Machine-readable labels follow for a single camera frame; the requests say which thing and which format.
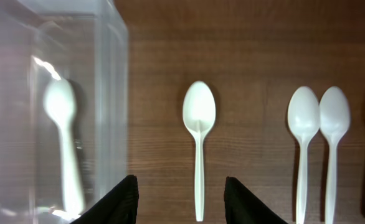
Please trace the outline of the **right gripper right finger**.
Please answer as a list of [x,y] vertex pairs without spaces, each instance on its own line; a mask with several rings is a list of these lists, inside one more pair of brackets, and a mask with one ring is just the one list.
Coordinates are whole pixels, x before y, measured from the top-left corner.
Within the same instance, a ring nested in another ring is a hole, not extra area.
[[226,224],[287,224],[235,177],[226,177]]

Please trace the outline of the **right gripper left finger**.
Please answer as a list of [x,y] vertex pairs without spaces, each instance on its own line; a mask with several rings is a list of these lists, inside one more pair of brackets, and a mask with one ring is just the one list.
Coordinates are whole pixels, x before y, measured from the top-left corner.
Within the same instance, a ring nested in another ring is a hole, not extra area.
[[128,175],[71,224],[135,224],[138,201],[137,176]]

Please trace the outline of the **white plastic spoon pair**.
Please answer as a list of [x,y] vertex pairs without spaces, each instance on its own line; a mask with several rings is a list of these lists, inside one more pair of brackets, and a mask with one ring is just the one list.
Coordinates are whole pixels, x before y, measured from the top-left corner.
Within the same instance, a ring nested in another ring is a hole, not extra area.
[[296,186],[296,222],[304,224],[308,193],[308,146],[320,128],[319,103],[313,90],[299,87],[291,97],[288,127],[300,146]]
[[327,89],[320,101],[320,130],[329,146],[328,170],[325,192],[325,223],[334,222],[338,180],[338,144],[347,133],[351,114],[348,99],[343,91],[332,86]]

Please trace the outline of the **thick white plastic spoon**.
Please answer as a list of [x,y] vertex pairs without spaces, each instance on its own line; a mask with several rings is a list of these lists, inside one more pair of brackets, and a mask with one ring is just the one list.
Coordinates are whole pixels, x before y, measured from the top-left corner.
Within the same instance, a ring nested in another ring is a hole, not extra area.
[[43,107],[59,133],[64,210],[78,215],[85,208],[85,197],[72,133],[77,103],[68,80],[61,78],[49,82],[43,96]]

